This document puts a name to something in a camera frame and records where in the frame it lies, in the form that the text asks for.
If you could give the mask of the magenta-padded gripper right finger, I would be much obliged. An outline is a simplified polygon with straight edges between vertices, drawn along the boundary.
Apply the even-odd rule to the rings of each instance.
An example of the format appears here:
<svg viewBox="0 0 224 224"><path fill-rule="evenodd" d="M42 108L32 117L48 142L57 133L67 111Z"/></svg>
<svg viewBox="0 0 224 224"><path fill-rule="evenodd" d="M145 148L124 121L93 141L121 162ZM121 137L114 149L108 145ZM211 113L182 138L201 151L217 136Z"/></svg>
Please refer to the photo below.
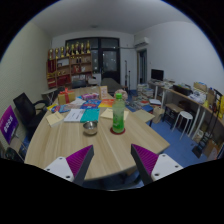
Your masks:
<svg viewBox="0 0 224 224"><path fill-rule="evenodd" d="M167 154L157 155L136 144L131 145L131 155L145 185L182 169L182 166Z"/></svg>

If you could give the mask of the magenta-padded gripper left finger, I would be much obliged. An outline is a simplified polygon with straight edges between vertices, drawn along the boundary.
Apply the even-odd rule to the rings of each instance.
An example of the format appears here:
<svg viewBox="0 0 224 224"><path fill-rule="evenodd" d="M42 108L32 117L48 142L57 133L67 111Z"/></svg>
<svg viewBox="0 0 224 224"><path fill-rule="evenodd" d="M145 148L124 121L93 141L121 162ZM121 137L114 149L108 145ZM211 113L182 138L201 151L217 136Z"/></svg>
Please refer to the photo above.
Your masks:
<svg viewBox="0 0 224 224"><path fill-rule="evenodd" d="M58 157L45 171L81 186L93 156L94 147L89 145L68 157Z"/></svg>

